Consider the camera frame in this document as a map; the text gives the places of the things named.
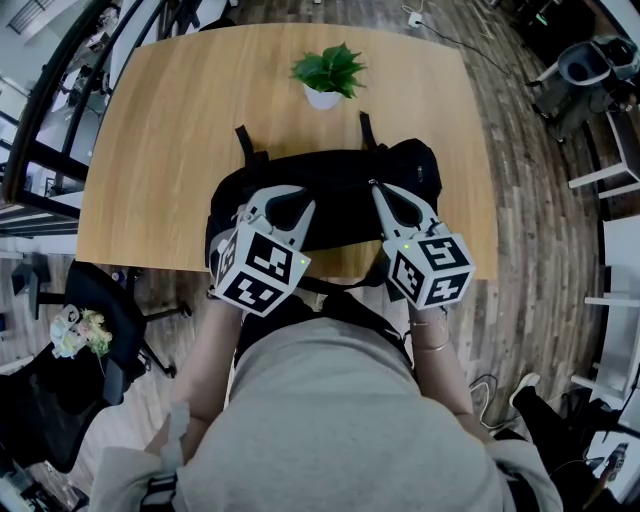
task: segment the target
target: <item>potted plant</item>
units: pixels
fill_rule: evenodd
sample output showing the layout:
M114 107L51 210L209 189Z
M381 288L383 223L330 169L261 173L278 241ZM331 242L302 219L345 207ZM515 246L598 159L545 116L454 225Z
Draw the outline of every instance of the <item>potted plant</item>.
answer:
M322 55L305 53L291 68L292 78L304 84L309 103L319 110L335 106L341 96L353 98L354 88L363 87L355 78L366 66L356 62L359 53L351 53L347 45L327 48Z

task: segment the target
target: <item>bag handle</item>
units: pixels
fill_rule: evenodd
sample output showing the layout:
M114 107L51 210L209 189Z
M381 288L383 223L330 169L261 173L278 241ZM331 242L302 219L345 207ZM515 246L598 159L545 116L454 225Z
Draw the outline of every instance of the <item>bag handle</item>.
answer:
M384 144L377 144L371 129L371 119L366 112L360 112L360 128L362 129L362 139L364 145L369 151L377 151L379 149L387 149Z
M238 136L238 141L240 141L240 146L242 146L245 163L247 165L253 163L256 153L253 149L253 144L251 143L249 133L247 132L247 129L244 127L244 125L236 128L236 135Z

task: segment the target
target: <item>green leaves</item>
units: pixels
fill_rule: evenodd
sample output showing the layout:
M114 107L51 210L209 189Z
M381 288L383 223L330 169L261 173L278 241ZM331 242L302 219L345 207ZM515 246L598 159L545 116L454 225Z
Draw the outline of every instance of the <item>green leaves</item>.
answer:
M300 80L318 92L339 92L347 98L355 96L354 87L364 87L353 76L366 66L355 59L360 53L352 53L345 43L327 48L322 56L305 53L291 68L292 78Z

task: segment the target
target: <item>gray shirt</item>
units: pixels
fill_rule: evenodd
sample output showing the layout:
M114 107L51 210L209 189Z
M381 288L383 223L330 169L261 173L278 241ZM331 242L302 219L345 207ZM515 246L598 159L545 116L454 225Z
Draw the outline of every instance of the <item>gray shirt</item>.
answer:
M91 509L138 510L149 478L162 471L155 455L106 449ZM515 511L509 473L529 482L541 511L562 510L532 444L483 445L420 395L384 338L322 318L247 350L229 406L177 470L173 504L177 511Z

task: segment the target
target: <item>gray pants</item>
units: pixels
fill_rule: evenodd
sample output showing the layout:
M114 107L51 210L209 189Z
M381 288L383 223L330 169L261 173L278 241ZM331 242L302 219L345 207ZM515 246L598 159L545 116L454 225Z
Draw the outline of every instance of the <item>gray pants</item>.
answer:
M536 100L540 112L552 116L549 133L556 139L564 139L573 130L579 128L590 114L605 112L612 103L611 97L602 85L573 85L559 73L547 81L548 88Z

